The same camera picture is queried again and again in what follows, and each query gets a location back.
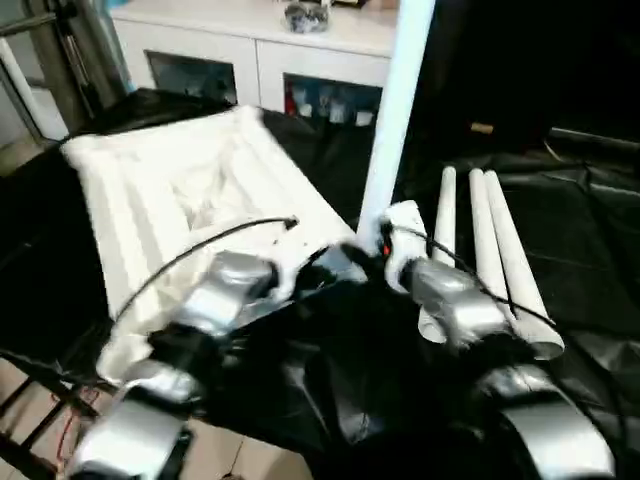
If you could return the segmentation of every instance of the white cloth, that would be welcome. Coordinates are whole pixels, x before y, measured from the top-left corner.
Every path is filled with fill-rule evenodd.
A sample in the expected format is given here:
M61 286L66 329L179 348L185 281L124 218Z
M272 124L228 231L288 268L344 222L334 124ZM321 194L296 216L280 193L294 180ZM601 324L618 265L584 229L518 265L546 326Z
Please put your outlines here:
M165 325L166 310L204 273L215 252L282 255L278 243L292 234L296 241L287 244L300 238L305 252L353 239L251 107L119 135L78 137L63 152L80 175L112 315L151 273L201 240L255 218L300 221L295 232L268 224L226 237L143 294L114 325L98 362L98 373L112 383L149 354L146 336Z

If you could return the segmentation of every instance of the black cable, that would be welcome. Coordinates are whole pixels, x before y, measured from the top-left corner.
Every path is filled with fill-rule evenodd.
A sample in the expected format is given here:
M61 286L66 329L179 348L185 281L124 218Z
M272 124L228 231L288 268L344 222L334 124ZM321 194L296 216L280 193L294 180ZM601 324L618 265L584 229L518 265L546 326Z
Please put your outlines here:
M599 378L599 380L602 382L602 384L605 386L605 389L607 390L607 396L609 397L609 400L611 401L611 406L614 410L614 414L616 415L616 419L618 421L618 430L619 430L619 434L620 434L620 444L622 445L622 447L624 448L625 452L629 450L629 430L628 430L628 426L627 426L627 416L624 412L624 408L622 406L622 401L621 401L621 395L620 395L620 388L617 385L617 381L616 379L613 377L613 375L611 375L611 372L609 372L606 368L604 368L602 365L600 365L592 356L591 354L582 346L580 345L580 343L568 332L566 331L564 328L558 326L556 323L554 323L553 321L551 321L550 319L548 319L547 317L545 317L544 315L540 315L538 312L531 310L530 308L527 308L523 305L519 305L509 299L503 298L499 295L495 295L493 292L491 292L491 290L489 290L489 288L487 287L487 285L482 281L482 279L478 276L478 274L475 272L475 270L473 268L471 268L465 261L464 259L462 259L459 255L456 255L455 253L453 253L451 250L449 250L446 246L442 245L440 242L438 242L437 240L433 239L432 237L430 237L427 234L424 234L422 232L419 232L417 230L414 230L412 228L408 228L408 227L403 227L403 226L394 226L393 228L396 228L398 230L403 230L406 231L408 233L412 233L420 238L423 238L431 247L435 247L438 248L439 250L442 250L445 254L447 254L449 257L451 257L453 260L455 260L461 267L462 270L464 270L467 274L471 275L474 280L478 283L478 285L480 286L480 289L486 293L487 295L489 295L494 301L499 302L499 303L504 303L506 305L518 308L520 310L522 310L523 312L528 313L529 315L534 316L535 318L537 318L538 320L541 320L542 322L544 322L545 324L547 324L549 327L551 327L553 330L555 330L556 332L558 332L558 334L560 336L562 336L565 341L571 346L571 348L576 351L585 361L585 363L587 364L587 366L591 369L591 371ZM586 414L588 418L592 419L592 415L590 414ZM618 457L618 468L621 468L624 471L622 462L623 462L623 456L618 454L616 455Z
M127 310L129 310L131 305L133 305L133 302L136 301L136 299L142 294L142 292L144 292L149 287L149 285L155 282L160 275L162 275L164 272L169 270L175 264L179 263L186 257L190 256L192 253L197 252L203 247L206 247L207 245L215 243L218 240L222 240L223 238L228 237L229 235L240 232L241 230L246 230L247 228L255 227L257 225L264 225L266 223L284 223L285 228L287 230L290 230L291 228L295 227L298 224L298 219L295 217L270 217L270 218L252 220L250 222L242 223L240 225L236 225L235 227L231 227L225 230L224 232L220 232L216 235L213 235L212 237L209 237L205 240L202 240L201 242L196 243L188 250L182 252L180 255L169 260L162 267L160 267L153 275L149 276L149 278L147 278L144 281L144 283L140 286L140 288L138 288L138 290L133 292L133 294L131 294L129 299L126 302L124 302L124 304L120 308L120 311L115 315L114 323L118 323L120 318L122 318L122 316L127 312Z

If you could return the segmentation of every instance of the white pipe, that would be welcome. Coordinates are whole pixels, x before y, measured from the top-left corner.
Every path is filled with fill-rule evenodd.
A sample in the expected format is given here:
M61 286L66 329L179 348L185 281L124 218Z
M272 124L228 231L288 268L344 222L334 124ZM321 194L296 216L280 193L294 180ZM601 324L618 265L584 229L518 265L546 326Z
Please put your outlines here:
M469 174L471 193L471 215L473 217L473 242L476 250L476 271L478 277L491 293L507 298L507 284L502 271L502 261L498 241L493 229L493 220L482 170L474 168ZM501 305L507 320L515 326L515 317L507 305Z
M440 200L438 201L438 213L436 215L436 227L433 234L436 242L447 247L451 252L456 251L456 169L446 167L442 170L442 183L440 184ZM440 250L433 247L432 257L450 267L456 266L456 261Z
M456 251L456 169L445 167L442 170L440 184L440 199L436 214L434 239L452 253ZM450 267L456 266L456 261L445 252L433 247L432 258ZM420 335L434 343L444 343L447 339L442 327L424 309L420 309L418 317L418 331Z
M44 116L42 108L38 105L36 98L33 96L31 87L27 83L27 79L24 77L16 57L13 55L9 42L7 42L5 38L0 38L0 60L7 69L7 73L18 91L20 98L24 102L25 107L31 114L33 123L35 123L38 130L40 130L40 134L45 138L56 139L56 132L49 128L50 123L46 116Z
M372 254L380 240L380 218L393 196L434 6L435 0L400 2L393 57L382 93L358 224L358 242Z
M495 172L490 171L485 173L484 178L511 299L514 303L549 318L509 212L509 206L502 192L498 176ZM540 358L553 358L562 353L564 342L554 329L517 307L515 310L516 332L536 348Z

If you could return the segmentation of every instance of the tiled floor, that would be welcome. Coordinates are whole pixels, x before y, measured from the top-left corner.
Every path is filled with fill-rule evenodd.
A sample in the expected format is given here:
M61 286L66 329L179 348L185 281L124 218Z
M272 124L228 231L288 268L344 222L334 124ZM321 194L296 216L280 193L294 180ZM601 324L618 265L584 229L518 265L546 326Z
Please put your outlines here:
M22 372L0 360L0 401L10 395L24 378ZM54 405L51 394L39 385L30 387L24 396L26 398L14 405L0 422L0 429L11 432L11 438L16 441L24 440ZM94 406L99 411L104 411L109 401L108 395L101 394ZM63 411L32 450L54 464L58 442L68 415L68 409ZM201 422L192 421L190 426L196 440L189 451L183 479L217 480L227 473L241 475L245 480L312 478L304 460L297 454ZM19 471L0 460L0 480L24 478Z

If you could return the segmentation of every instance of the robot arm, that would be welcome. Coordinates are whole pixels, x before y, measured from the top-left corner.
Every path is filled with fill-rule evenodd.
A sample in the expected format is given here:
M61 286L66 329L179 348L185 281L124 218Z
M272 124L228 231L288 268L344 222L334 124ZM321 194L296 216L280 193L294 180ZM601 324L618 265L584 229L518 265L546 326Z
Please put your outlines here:
M397 217L392 220L399 225ZM462 393L450 395L468 397L465 401L479 410L489 405L489 417L509 425L521 446L519 461L538 478L614 478L607 442L515 338L501 307L464 272L429 260L424 243L403 235L391 240L385 278L443 328L450 359L444 370L464 358L480 359ZM217 255L169 325L150 339L151 356L131 367L111 409L80 443L67 475L177 477L191 439L186 420L204 388L204 376L219 362L227 335L256 318L252 310L264 308L260 299L277 285L275 272L282 269L254 256ZM487 348L491 361L485 364L482 355L474 355ZM505 460L513 461L516 449L510 443L502 445Z

